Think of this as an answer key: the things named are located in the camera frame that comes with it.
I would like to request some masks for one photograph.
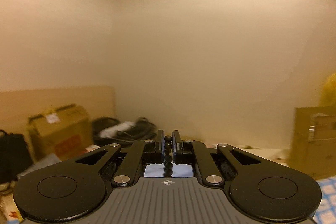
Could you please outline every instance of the black bag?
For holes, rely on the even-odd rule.
[[[17,174],[33,164],[22,134],[8,134],[0,129],[0,184],[17,180]]]
[[[119,120],[110,117],[103,117],[94,120],[92,122],[92,137],[94,144],[104,146],[110,143],[118,143],[121,147],[127,147],[132,145],[134,141],[156,138],[157,130],[155,124],[151,123],[144,117],[141,117],[136,121],[135,127],[126,131],[118,131],[117,135],[113,138],[99,137],[100,131],[119,123]]]

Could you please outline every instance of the black bead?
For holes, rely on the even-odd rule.
[[[172,169],[173,168],[173,164],[171,162],[165,162],[164,166],[167,167],[168,169]]]
[[[167,171],[165,172],[165,175],[169,175],[169,176],[171,176],[172,173],[173,173],[173,170],[169,169],[169,170],[167,170]]]
[[[173,161],[173,157],[170,155],[165,155],[165,162],[172,162]]]
[[[171,143],[165,143],[165,150],[171,149]]]
[[[171,136],[169,135],[165,136],[165,142],[171,142],[171,140],[172,140]]]

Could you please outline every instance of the black plastic part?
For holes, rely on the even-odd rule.
[[[60,222],[92,212],[107,194],[100,170],[119,151],[120,146],[105,146],[23,176],[13,191],[20,213],[41,222]],[[102,157],[95,164],[85,163],[86,157],[97,154]]]
[[[199,173],[196,174],[196,176],[199,177],[199,179],[202,181],[202,184],[207,186],[219,186],[223,184],[224,179],[222,177],[222,174],[214,163],[205,144],[199,141],[184,143],[184,146],[189,145],[192,147],[192,150],[194,152],[193,154],[195,156],[195,164],[197,165],[197,168],[195,168],[195,170],[197,171],[197,173]],[[208,176],[219,176],[222,178],[222,180],[218,183],[212,184],[207,181]]]
[[[17,183],[14,200],[24,218],[42,223],[68,222],[97,210],[113,188],[136,184],[147,164],[165,160],[164,183],[168,186],[173,174],[169,140],[159,131],[152,142],[137,141],[123,149],[105,146],[34,171]],[[171,140],[175,163],[192,165],[201,185],[223,191],[230,203],[250,219],[297,223],[312,217],[320,203],[320,187],[301,172],[230,145],[210,149],[199,141],[184,142],[178,131],[173,132]],[[130,180],[115,183],[113,178],[118,175]],[[215,183],[218,177],[222,180]]]
[[[172,137],[167,135],[165,136],[165,142],[171,142],[172,141]]]
[[[112,185],[115,187],[130,186],[137,182],[139,176],[142,175],[142,156],[145,152],[145,148],[153,150],[155,148],[155,142],[152,141],[148,143],[145,141],[137,141],[132,144],[131,149],[111,180]],[[114,178],[117,176],[128,176],[130,180],[126,183],[120,184],[114,181]]]
[[[230,145],[217,146],[217,152],[237,172],[226,185],[226,194],[247,215],[264,222],[298,222],[314,215],[321,190],[308,175]],[[251,160],[242,164],[234,156],[240,154]]]

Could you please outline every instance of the blue object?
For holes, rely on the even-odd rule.
[[[322,200],[313,218],[318,224],[336,224],[336,176],[318,180]]]

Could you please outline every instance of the yellow object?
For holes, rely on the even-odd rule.
[[[13,199],[13,194],[1,196],[0,198],[0,210],[7,219],[7,223],[18,223],[21,222],[22,216],[17,209],[17,206]]]
[[[93,144],[89,114],[79,105],[64,106],[29,118],[28,131],[37,160],[51,153],[67,160]]]
[[[289,167],[315,180],[335,176],[335,123],[334,106],[296,108]]]
[[[320,106],[336,106],[336,73],[330,75],[323,86]]]

